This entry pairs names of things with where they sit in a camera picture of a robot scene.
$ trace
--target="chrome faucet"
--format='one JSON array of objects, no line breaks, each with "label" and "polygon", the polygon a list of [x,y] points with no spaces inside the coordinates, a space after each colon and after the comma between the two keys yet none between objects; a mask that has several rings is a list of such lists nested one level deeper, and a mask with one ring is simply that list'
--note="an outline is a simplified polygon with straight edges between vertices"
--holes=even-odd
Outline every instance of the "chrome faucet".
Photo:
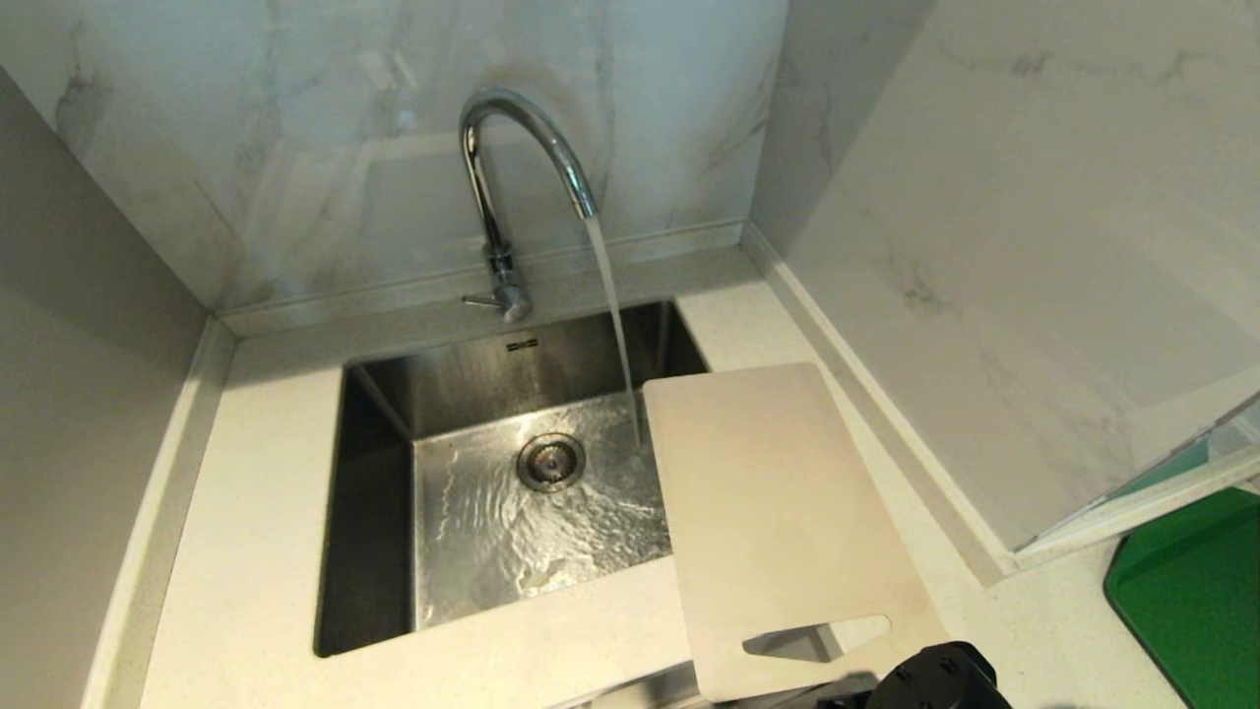
[{"label": "chrome faucet", "polygon": [[582,173],[582,164],[577,161],[577,155],[564,140],[564,135],[542,108],[507,88],[485,88],[469,98],[460,116],[460,141],[464,147],[464,162],[469,169],[469,180],[472,183],[472,196],[476,198],[476,208],[485,225],[485,247],[481,252],[490,268],[491,295],[489,297],[465,295],[464,301],[471,305],[495,306],[503,312],[503,321],[514,322],[529,315],[534,306],[512,256],[512,242],[499,230],[499,217],[481,169],[481,151],[485,146],[481,142],[480,126],[491,115],[517,121],[543,146],[556,170],[559,171],[561,181],[568,190],[573,209],[577,210],[577,218],[593,217],[597,209],[595,195],[586,183],[586,174]]}]

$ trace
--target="white cutting board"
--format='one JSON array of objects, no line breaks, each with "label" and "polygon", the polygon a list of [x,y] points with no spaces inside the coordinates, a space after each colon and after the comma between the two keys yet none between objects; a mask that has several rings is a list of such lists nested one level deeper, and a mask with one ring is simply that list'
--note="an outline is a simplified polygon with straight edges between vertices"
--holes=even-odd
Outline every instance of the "white cutting board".
[{"label": "white cutting board", "polygon": [[[644,398],[706,699],[883,676],[946,640],[813,365],[655,380]],[[764,633],[869,616],[891,631],[830,662],[743,650]]]}]

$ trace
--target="countertop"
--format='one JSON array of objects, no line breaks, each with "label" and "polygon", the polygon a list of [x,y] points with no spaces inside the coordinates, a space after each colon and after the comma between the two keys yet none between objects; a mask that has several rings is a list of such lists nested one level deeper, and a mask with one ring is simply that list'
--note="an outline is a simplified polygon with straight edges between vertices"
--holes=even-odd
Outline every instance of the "countertop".
[{"label": "countertop", "polygon": [[[714,372],[819,365],[950,636],[1013,706],[1182,706],[1102,598],[1114,545],[983,589],[738,248],[616,271],[673,296]],[[592,311],[593,276],[533,286],[537,321]],[[247,339],[237,349],[171,573],[142,706],[563,705],[688,659],[673,560],[320,659],[312,650],[341,366],[503,329],[437,303]],[[854,573],[861,574],[861,569]]]}]

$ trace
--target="running water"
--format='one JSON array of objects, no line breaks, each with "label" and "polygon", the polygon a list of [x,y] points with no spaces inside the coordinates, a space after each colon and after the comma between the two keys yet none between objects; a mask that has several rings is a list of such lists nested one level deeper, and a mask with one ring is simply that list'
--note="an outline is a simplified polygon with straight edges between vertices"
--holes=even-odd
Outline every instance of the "running water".
[{"label": "running water", "polygon": [[643,446],[643,431],[639,423],[639,400],[634,395],[634,382],[630,380],[630,358],[626,356],[626,332],[621,329],[621,306],[617,303],[617,288],[612,285],[612,264],[609,262],[609,251],[604,247],[604,229],[600,228],[600,217],[590,215],[582,222],[586,224],[586,234],[591,237],[591,246],[595,248],[595,259],[600,263],[600,277],[604,280],[604,295],[609,298],[609,307],[612,309],[612,330],[617,334],[617,351],[621,353],[621,377],[626,380],[626,398],[630,400],[630,416],[634,419],[634,442],[636,447]]}]

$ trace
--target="marble backsplash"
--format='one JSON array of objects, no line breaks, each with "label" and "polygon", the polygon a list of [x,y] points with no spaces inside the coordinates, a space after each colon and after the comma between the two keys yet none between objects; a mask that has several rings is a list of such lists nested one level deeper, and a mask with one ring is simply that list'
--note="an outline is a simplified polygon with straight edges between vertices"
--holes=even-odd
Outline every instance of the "marble backsplash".
[{"label": "marble backsplash", "polygon": [[751,219],[1014,548],[1260,392],[1260,9],[793,0]]},{"label": "marble backsplash", "polygon": [[[785,3],[19,0],[3,64],[223,311],[480,263],[459,112],[542,105],[612,239],[747,215]],[[490,127],[522,254],[583,243],[542,151]]]}]

